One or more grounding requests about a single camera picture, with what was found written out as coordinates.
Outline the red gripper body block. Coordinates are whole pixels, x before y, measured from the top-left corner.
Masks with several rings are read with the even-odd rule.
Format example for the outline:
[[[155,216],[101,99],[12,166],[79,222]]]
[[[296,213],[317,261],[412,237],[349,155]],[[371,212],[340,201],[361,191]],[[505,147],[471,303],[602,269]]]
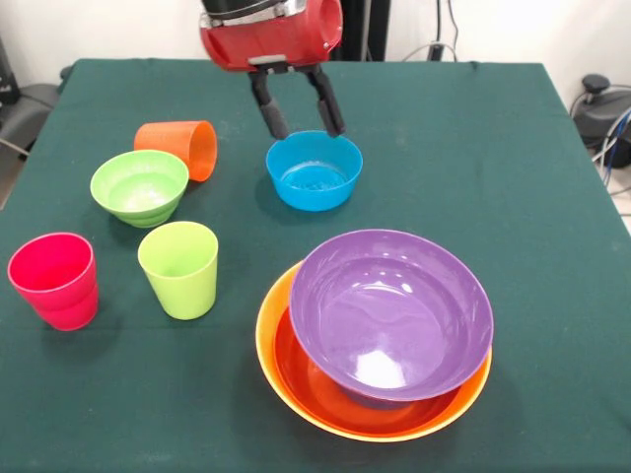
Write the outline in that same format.
[[[342,38],[338,1],[212,1],[200,19],[202,43],[226,71],[250,72],[277,63],[309,66],[325,62]]]

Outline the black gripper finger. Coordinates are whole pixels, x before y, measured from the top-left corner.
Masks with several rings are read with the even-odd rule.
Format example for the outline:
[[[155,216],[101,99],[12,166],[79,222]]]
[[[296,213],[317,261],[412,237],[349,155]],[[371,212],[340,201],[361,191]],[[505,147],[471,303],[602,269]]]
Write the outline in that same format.
[[[249,72],[247,75],[251,92],[270,135],[276,140],[286,139],[289,136],[288,125],[277,101],[267,90],[267,74],[257,71]]]
[[[317,109],[327,134],[333,138],[342,135],[346,130],[345,122],[328,76],[320,66],[306,66],[301,72],[316,91]]]

